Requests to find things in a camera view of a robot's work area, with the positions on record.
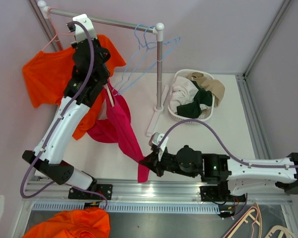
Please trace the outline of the beige wooden hanger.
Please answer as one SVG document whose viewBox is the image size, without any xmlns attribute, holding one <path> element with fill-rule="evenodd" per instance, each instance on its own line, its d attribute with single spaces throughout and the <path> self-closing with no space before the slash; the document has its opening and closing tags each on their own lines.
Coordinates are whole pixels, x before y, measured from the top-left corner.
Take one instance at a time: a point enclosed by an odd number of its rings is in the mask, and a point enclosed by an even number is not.
<svg viewBox="0 0 298 238">
<path fill-rule="evenodd" d="M 105 85 L 104 85 L 104 88 L 105 88 L 106 91 L 107 91 L 107 95 L 108 95 L 108 98 L 109 98 L 111 107 L 114 107 L 114 106 L 115 106 L 114 98 L 113 98 L 113 96 L 112 96 L 111 90 L 110 90 L 109 87 L 108 87 L 108 84 L 105 84 Z"/>
</svg>

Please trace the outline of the light blue wire hanger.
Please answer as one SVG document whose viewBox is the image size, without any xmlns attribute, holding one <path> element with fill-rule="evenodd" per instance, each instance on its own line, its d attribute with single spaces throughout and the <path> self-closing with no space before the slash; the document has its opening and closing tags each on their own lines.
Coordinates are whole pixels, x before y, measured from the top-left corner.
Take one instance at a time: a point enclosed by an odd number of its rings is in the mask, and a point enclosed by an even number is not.
<svg viewBox="0 0 298 238">
<path fill-rule="evenodd" d="M 136 64 L 136 66 L 132 69 L 132 71 L 129 72 L 128 74 L 128 77 L 126 78 L 127 76 L 127 70 L 128 69 L 131 69 L 130 66 L 131 66 L 131 63 L 134 61 L 134 59 L 141 53 L 142 49 L 144 49 L 146 47 L 145 44 L 143 44 L 140 40 L 140 37 L 137 35 L 137 30 L 140 28 L 140 27 L 143 27 L 145 26 L 144 24 L 138 24 L 136 25 L 136 27 L 134 28 L 134 36 L 135 38 L 137 39 L 137 42 L 138 42 L 138 50 L 129 58 L 129 60 L 127 61 L 127 64 L 125 66 L 125 69 L 122 73 L 122 76 L 121 76 L 121 79 L 120 81 L 118 81 L 113 89 L 115 89 L 117 92 L 115 93 L 115 96 L 116 95 L 121 95 L 121 91 L 122 91 L 122 88 L 123 86 L 125 86 L 129 80 L 130 80 L 130 77 L 132 76 L 132 74 L 135 72 L 136 69 L 138 69 L 140 63 L 143 61 L 143 59 L 140 59 L 140 61 Z"/>
<path fill-rule="evenodd" d="M 163 23 L 157 23 L 155 26 L 150 26 L 145 29 L 143 38 L 145 47 L 147 50 L 157 49 L 157 58 L 158 62 L 162 62 L 162 60 L 173 51 L 174 48 L 180 43 L 180 36 L 174 37 L 170 40 L 164 40 L 164 29 L 165 25 Z M 156 42 L 150 42 L 147 39 L 147 35 L 149 34 L 149 30 L 152 30 L 152 34 L 156 37 Z"/>
</svg>

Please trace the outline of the magenta t shirt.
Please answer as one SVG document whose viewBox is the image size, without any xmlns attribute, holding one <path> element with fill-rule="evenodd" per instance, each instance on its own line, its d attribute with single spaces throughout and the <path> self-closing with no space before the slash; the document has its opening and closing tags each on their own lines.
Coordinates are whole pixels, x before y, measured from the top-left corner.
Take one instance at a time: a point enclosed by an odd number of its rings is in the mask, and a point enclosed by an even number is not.
<svg viewBox="0 0 298 238">
<path fill-rule="evenodd" d="M 111 107 L 107 91 L 104 89 L 107 118 L 97 120 L 87 133 L 95 141 L 117 143 L 123 154 L 139 163 L 144 156 L 131 126 L 129 106 L 122 95 L 115 96 L 117 91 L 110 83 L 108 87 L 114 98 L 115 106 Z"/>
</svg>

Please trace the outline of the green and white t shirt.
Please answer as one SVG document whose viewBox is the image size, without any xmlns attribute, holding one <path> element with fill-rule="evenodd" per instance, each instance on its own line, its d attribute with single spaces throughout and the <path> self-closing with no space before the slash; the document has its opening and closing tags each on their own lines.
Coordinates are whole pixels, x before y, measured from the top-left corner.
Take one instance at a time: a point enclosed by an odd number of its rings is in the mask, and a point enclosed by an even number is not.
<svg viewBox="0 0 298 238">
<path fill-rule="evenodd" d="M 169 99 L 170 110 L 181 117 L 197 119 L 212 107 L 213 95 L 183 76 L 174 79 Z"/>
</svg>

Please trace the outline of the beige t shirt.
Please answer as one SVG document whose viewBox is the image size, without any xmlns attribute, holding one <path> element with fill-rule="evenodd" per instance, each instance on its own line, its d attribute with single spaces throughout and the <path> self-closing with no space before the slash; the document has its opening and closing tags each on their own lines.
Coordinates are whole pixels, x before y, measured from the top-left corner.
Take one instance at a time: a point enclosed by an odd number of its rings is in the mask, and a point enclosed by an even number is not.
<svg viewBox="0 0 298 238">
<path fill-rule="evenodd" d="M 215 107 L 219 106 L 225 93 L 225 86 L 219 80 L 201 72 L 193 72 L 187 78 L 195 81 L 200 88 L 210 91 L 215 97 Z"/>
</svg>

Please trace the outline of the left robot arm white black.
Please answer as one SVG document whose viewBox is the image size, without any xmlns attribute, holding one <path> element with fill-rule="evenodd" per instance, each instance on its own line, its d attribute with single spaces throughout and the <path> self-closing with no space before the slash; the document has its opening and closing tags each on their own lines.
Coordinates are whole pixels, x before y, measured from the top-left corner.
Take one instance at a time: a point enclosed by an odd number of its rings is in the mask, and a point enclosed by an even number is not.
<svg viewBox="0 0 298 238">
<path fill-rule="evenodd" d="M 98 35 L 93 47 L 94 61 L 84 40 L 59 52 L 39 52 L 22 68 L 32 105 L 58 106 L 44 137 L 22 157 L 53 182 L 79 188 L 86 199 L 97 193 L 93 177 L 65 162 L 63 155 L 71 139 L 82 138 L 95 125 L 105 99 L 104 85 L 114 69 L 125 64 L 108 37 Z"/>
</svg>

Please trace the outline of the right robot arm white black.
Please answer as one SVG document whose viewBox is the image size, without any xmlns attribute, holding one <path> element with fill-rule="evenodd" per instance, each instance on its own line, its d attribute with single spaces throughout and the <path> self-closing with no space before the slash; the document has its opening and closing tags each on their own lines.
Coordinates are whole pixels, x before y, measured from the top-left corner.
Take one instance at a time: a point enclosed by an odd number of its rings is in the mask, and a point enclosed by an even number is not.
<svg viewBox="0 0 298 238">
<path fill-rule="evenodd" d="M 276 160 L 235 159 L 223 154 L 203 154 L 185 145 L 175 155 L 154 150 L 141 162 L 157 176 L 171 172 L 186 177 L 201 177 L 216 185 L 220 200 L 246 193 L 283 190 L 298 195 L 298 153 Z"/>
</svg>

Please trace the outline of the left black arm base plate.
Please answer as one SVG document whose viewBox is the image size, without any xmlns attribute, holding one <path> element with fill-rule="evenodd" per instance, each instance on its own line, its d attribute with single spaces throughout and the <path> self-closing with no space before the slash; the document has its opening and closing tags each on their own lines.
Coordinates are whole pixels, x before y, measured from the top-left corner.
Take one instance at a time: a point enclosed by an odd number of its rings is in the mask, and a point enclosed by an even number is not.
<svg viewBox="0 0 298 238">
<path fill-rule="evenodd" d="M 93 183 L 87 190 L 71 187 L 68 199 L 76 200 L 111 200 L 113 185 Z"/>
</svg>

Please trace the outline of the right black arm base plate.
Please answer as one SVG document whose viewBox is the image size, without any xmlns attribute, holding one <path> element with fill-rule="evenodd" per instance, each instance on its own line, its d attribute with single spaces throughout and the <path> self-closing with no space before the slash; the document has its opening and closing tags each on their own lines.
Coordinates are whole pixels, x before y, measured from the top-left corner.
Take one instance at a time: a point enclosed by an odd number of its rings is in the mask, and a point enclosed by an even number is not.
<svg viewBox="0 0 298 238">
<path fill-rule="evenodd" d="M 226 188 L 219 188 L 218 186 L 201 186 L 200 197 L 203 202 L 212 202 L 218 205 L 224 205 L 228 202 L 245 202 L 246 196 L 231 195 Z"/>
</svg>

